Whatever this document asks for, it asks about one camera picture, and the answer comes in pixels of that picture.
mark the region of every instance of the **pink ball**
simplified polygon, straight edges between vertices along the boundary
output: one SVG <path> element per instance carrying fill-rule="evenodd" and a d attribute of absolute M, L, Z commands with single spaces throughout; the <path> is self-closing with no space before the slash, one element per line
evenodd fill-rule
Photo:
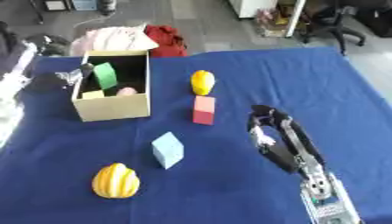
<path fill-rule="evenodd" d="M 118 90 L 116 95 L 135 95 L 137 91 L 133 87 L 124 87 Z"/>

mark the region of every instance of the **cable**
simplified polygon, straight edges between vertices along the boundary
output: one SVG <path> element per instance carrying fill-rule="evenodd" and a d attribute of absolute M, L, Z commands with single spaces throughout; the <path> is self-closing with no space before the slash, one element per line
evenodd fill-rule
<path fill-rule="evenodd" d="M 76 28 L 77 26 L 79 26 L 79 25 L 84 25 L 84 24 L 91 23 L 91 22 L 98 21 L 98 20 L 110 19 L 110 18 L 112 18 L 115 14 L 116 14 L 116 13 L 114 12 L 113 14 L 111 14 L 111 15 L 108 16 L 108 17 L 97 17 L 97 18 L 89 19 L 89 20 L 80 22 L 80 23 L 78 23 L 78 24 L 74 24 L 74 25 L 73 25 L 73 28 L 75 29 L 75 28 Z"/>

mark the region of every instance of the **white cloth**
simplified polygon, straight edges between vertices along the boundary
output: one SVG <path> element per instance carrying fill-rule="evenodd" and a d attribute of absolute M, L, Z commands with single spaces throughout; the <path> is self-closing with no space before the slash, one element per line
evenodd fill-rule
<path fill-rule="evenodd" d="M 135 27 L 108 27 L 88 31 L 77 38 L 70 48 L 71 56 L 83 56 L 86 51 L 142 51 L 158 47 L 144 33 L 145 24 Z"/>

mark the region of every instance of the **green cube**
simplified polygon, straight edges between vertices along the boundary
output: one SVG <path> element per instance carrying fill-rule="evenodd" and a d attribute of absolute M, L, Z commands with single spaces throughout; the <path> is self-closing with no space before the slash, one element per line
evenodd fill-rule
<path fill-rule="evenodd" d="M 94 74 L 101 89 L 108 89 L 117 85 L 116 71 L 108 62 L 95 66 Z"/>

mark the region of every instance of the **yellow fruit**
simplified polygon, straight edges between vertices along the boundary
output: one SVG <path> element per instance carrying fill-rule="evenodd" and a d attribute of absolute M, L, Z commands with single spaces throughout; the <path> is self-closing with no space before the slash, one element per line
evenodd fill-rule
<path fill-rule="evenodd" d="M 104 198 L 128 198 L 133 196 L 140 186 L 135 171 L 124 164 L 115 163 L 102 168 L 93 179 L 93 190 Z"/>
<path fill-rule="evenodd" d="M 213 89 L 215 78 L 208 71 L 199 70 L 191 78 L 192 89 L 196 95 L 208 95 Z"/>

